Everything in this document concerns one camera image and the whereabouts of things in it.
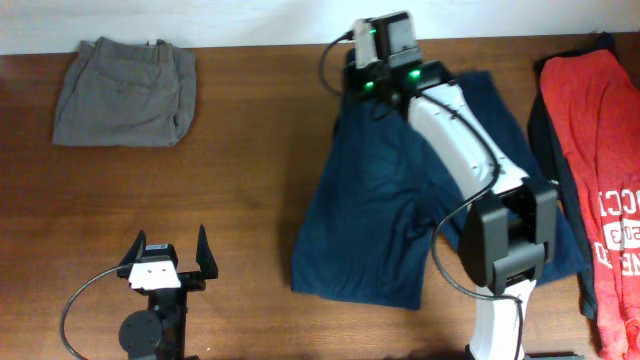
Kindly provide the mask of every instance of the folded gray pants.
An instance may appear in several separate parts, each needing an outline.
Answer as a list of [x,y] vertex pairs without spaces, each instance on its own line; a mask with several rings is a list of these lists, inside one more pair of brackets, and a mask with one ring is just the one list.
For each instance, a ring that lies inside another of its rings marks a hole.
[[58,99],[53,144],[175,145],[193,120],[195,62],[168,43],[82,42]]

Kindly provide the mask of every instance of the dark blue shirt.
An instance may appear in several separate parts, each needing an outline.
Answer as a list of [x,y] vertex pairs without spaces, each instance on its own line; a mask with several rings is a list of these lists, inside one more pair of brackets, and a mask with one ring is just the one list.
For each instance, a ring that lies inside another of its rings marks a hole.
[[[495,143],[530,176],[541,176],[489,73],[457,80]],[[396,113],[373,121],[372,106],[349,93],[342,99],[331,153],[294,250],[291,287],[328,299],[418,309],[431,231],[463,199],[426,140]],[[461,212],[444,227],[454,248],[465,218]],[[538,284],[587,266],[558,210],[555,258]]]

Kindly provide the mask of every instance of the wooden table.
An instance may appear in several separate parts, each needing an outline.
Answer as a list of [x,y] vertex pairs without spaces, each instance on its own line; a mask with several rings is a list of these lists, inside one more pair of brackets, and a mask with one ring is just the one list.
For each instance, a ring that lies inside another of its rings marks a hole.
[[[521,124],[535,95],[532,61],[593,36],[434,40],[427,59],[454,72],[490,70]],[[618,37],[637,81],[640,37]],[[429,260],[418,312],[292,293],[289,259],[331,146],[338,101],[320,86],[323,46],[197,49],[196,117],[173,148],[52,146],[52,119],[73,55],[0,57],[0,357],[70,358],[60,312],[86,280],[115,265],[144,229],[173,243],[180,270],[197,268],[204,224],[220,279],[189,297],[187,354],[202,359],[380,359],[460,350],[474,301]],[[331,53],[339,81],[347,46]],[[464,272],[443,246],[444,263]],[[575,277],[533,293],[528,352],[595,356],[597,331],[582,317]],[[69,339],[90,359],[122,359],[118,329],[146,299],[115,276],[89,288],[68,319]]]

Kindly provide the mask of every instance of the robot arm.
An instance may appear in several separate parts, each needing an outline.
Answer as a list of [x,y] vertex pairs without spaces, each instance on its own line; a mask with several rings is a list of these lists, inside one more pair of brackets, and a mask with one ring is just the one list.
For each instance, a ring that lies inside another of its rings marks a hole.
[[140,231],[118,271],[131,288],[148,297],[146,310],[129,315],[120,326],[120,346],[130,360],[198,360],[185,358],[187,294],[206,289],[206,280],[218,278],[204,226],[200,225],[196,263],[200,271],[178,273],[178,257],[171,244],[147,245]]
[[522,316],[512,300],[478,300],[467,355],[512,359],[517,353],[522,359],[516,346],[524,309],[543,264],[553,257],[555,190],[529,178],[500,150],[442,64],[422,63],[406,12],[357,20],[353,37],[356,61],[347,67],[348,87],[357,98],[381,100],[398,111],[430,143],[464,198],[491,183],[497,159],[499,177],[469,207],[458,254],[476,293],[518,298]]

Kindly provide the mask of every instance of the white bracket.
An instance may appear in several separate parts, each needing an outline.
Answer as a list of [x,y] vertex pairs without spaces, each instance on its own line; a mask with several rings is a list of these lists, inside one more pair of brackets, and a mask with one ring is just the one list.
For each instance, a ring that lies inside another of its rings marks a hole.
[[380,61],[373,39],[373,27],[363,19],[353,23],[353,38],[356,47],[356,68],[364,69],[369,64]]
[[133,264],[129,284],[132,289],[147,291],[179,288],[181,285],[176,267],[171,260]]

